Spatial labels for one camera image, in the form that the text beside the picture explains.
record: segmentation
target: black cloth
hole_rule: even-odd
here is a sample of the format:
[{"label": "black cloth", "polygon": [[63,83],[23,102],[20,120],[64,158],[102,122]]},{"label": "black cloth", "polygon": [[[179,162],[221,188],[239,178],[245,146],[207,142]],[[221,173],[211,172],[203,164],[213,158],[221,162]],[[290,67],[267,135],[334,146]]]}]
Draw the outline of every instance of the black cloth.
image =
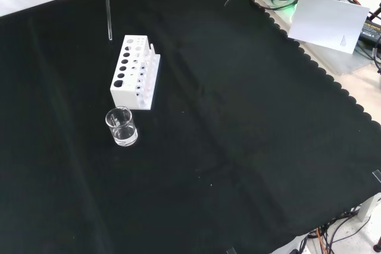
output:
[{"label": "black cloth", "polygon": [[[2,253],[270,253],[377,193],[380,126],[249,0],[57,0],[0,19]],[[162,55],[135,145],[124,35]]]}]

